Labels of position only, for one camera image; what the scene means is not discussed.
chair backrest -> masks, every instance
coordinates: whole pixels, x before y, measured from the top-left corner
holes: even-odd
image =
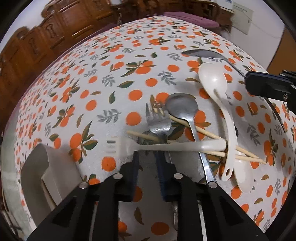
[[[185,12],[216,21],[221,8],[212,1],[184,0]]]
[[[112,9],[121,18],[122,23],[128,23],[146,17],[146,9],[143,0],[124,0],[117,5],[111,5]]]
[[[146,11],[149,16],[163,15],[165,11],[165,1],[143,0],[143,3],[145,4]]]
[[[164,0],[165,12],[184,12],[183,0]]]

white plastic fork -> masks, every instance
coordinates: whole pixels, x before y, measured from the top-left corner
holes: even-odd
[[[115,152],[117,156],[128,157],[138,150],[159,150],[159,151],[224,151],[226,142],[219,140],[204,140],[198,142],[178,142],[170,144],[140,145],[128,137],[112,137],[107,140],[109,151]]]

metal spoon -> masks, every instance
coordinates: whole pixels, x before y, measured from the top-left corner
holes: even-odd
[[[217,53],[215,51],[208,50],[208,49],[192,49],[192,50],[184,51],[184,52],[182,52],[182,54],[187,54],[189,56],[196,56],[196,57],[201,57],[201,58],[224,60],[232,68],[234,68],[242,77],[245,78],[245,74],[243,74],[238,68],[236,68],[234,64],[232,64],[224,55],[222,55],[220,53]],[[270,106],[270,108],[272,109],[272,111],[276,115],[277,119],[279,120],[279,122],[280,122],[280,124],[281,124],[281,126],[282,126],[282,128],[284,130],[284,133],[286,133],[283,121],[282,121],[279,113],[276,111],[275,107],[273,106],[273,104],[270,102],[270,100],[267,97],[264,97],[264,99],[266,100],[267,104]]]
[[[195,141],[199,140],[194,124],[194,116],[198,111],[198,105],[196,101],[189,94],[175,93],[170,95],[165,102],[165,105],[169,113],[179,119],[186,120],[191,128],[193,138]],[[202,161],[202,165],[205,172],[205,178],[207,183],[215,182],[216,179],[213,175],[209,161],[204,153],[198,153]]]

wooden chopstick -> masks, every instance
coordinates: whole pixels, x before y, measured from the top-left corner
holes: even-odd
[[[155,136],[143,134],[143,133],[136,132],[136,131],[127,131],[127,133],[130,134],[130,135],[133,135],[133,136],[137,136],[137,137],[147,139],[147,140],[160,142],[160,140]],[[227,155],[227,153],[221,152],[221,151],[204,151],[204,153],[214,155],[214,156],[221,156],[221,157],[225,157]],[[248,156],[235,155],[235,159],[242,160],[242,161],[252,161],[252,162],[258,162],[258,163],[266,164],[266,162],[264,160],[260,159],[260,158],[254,158],[254,157],[248,157]]]
[[[178,122],[178,123],[180,123],[180,124],[182,124],[182,125],[184,125],[184,126],[186,126],[186,127],[189,127],[188,122],[185,121],[185,120],[178,119],[178,118],[176,118],[176,117],[174,117],[174,116],[172,116],[172,115],[170,115],[170,119],[171,119],[172,121]],[[217,136],[217,135],[215,135],[215,134],[213,134],[213,133],[211,133],[211,132],[209,132],[209,131],[206,131],[206,130],[204,130],[203,128],[200,128],[199,126],[195,126],[195,128],[196,128],[197,132],[200,132],[200,133],[204,134],[205,136],[208,136],[208,137],[211,137],[211,138],[213,138],[213,139],[217,139],[217,140],[218,140],[218,139],[223,139],[222,137]],[[236,149],[237,151],[241,152],[241,153],[244,153],[245,155],[247,155],[247,156],[249,156],[249,157],[253,157],[253,158],[260,159],[260,157],[256,156],[256,155],[253,154],[252,152],[249,152],[248,150],[246,150],[246,149],[244,149],[244,148],[242,148],[242,147],[240,147],[240,146],[236,146],[235,149]]]

tablecloth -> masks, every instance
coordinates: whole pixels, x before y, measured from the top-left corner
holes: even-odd
[[[225,137],[223,116],[198,80],[202,62],[181,54],[189,49],[210,49],[223,54],[243,73],[265,70],[233,43],[199,26],[164,16],[136,20],[86,40],[47,68],[23,97],[15,141],[16,178],[22,206],[30,217],[20,183],[20,170],[38,143],[72,156],[89,184],[104,181],[131,159],[107,151],[111,136],[127,130],[148,130],[145,104],[151,98],[165,102],[176,92],[191,94],[199,105],[195,123]],[[219,185],[266,231],[284,204],[295,178],[295,115],[286,104],[273,100],[284,121],[280,127],[261,97],[248,94],[244,80],[226,62],[227,98],[238,130],[238,143],[267,161],[250,163],[254,187],[242,193],[235,178],[223,182],[223,164],[208,156]],[[188,128],[174,125],[169,139],[188,141]],[[204,174],[195,153],[172,153],[179,172],[194,181]],[[152,153],[141,152],[139,179],[132,203],[120,203],[119,232],[125,240],[176,240],[170,203],[160,195]]]

